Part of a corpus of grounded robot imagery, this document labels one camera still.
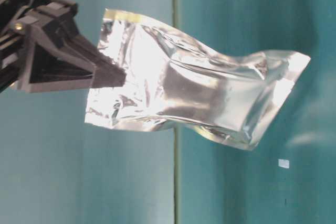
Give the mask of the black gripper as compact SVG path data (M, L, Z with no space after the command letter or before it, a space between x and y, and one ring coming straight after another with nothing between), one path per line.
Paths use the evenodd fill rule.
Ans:
M1 0L1 90L121 87L125 71L79 31L70 0Z

